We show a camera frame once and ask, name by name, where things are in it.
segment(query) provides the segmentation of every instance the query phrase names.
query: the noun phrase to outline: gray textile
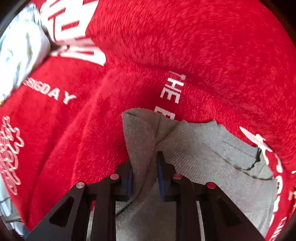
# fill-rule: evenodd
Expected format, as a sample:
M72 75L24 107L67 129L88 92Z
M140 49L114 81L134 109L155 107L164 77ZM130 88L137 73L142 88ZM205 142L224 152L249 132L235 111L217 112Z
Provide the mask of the gray textile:
M134 171L134 197L117 203L117 240L175 240L176 205L162 202L156 151L192 182L215 182L265 236L277 181L257 148L215 121L188 123L144 109L122 114L128 155Z

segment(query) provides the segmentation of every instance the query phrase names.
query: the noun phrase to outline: red fabric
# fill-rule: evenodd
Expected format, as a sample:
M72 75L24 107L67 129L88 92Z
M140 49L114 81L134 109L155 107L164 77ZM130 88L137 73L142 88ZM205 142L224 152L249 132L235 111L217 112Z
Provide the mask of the red fabric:
M45 0L34 2L40 8ZM58 2L65 3L52 1L49 8ZM55 26L59 16L78 2L67 1L43 19L54 26L56 42L63 43ZM71 19L60 28L75 26L77 19ZM42 84L31 88L28 80L0 109L24 141L15 170L21 184L12 200L28 228L76 182L100 181L126 161L121 112L160 107L177 120L215 119L249 144L240 126L266 139L281 160L285 184L269 240L291 212L290 173L296 169L296 50L273 14L257 0L100 0L85 35L75 36L87 38L105 53L104 66L49 57L31 75ZM160 97L172 84L168 78L184 83L176 85L179 101L167 92ZM40 92L44 83L60 90L58 100ZM76 96L68 104L65 91ZM277 159L268 155L277 176Z

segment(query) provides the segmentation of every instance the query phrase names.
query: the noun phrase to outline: triangular cutout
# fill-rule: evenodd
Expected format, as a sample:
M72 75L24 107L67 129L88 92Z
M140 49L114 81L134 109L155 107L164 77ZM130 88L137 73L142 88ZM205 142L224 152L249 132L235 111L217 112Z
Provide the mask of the triangular cutout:
M232 227L241 224L241 220L231 210L231 208L224 202L222 198L218 198L218 204L222 213L222 216L227 227Z
M64 228L67 225L73 203L74 203L74 198L68 197L66 202L64 202L63 205L49 219L49 222L51 224Z

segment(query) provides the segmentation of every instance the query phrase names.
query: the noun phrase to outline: white cloth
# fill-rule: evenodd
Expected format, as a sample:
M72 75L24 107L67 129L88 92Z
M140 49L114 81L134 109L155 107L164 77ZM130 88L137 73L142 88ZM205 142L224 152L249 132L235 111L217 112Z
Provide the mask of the white cloth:
M26 6L0 38L0 105L50 51L35 4Z

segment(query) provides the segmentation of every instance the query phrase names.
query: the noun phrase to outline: black metal bracket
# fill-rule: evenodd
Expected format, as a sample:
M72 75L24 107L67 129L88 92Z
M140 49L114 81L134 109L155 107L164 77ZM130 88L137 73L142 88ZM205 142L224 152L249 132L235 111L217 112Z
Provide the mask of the black metal bracket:
M162 199L177 202L177 241L201 240L197 201L206 241L264 241L259 231L215 183L192 183L165 162L162 152L157 153L157 172Z
M216 184L192 183L176 173L173 165L165 162L162 152L157 153L157 173L162 199L177 204L176 241L201 241L200 221L206 241L264 241L258 230ZM101 182L90 185L79 182L26 240L85 241L91 206L95 205L91 240L116 241L115 202L128 201L132 187L130 162L119 165L116 173Z
M132 194L130 162L101 182L77 183L40 221L27 241L84 241L91 206L95 202L91 240L115 241L115 202L128 201Z

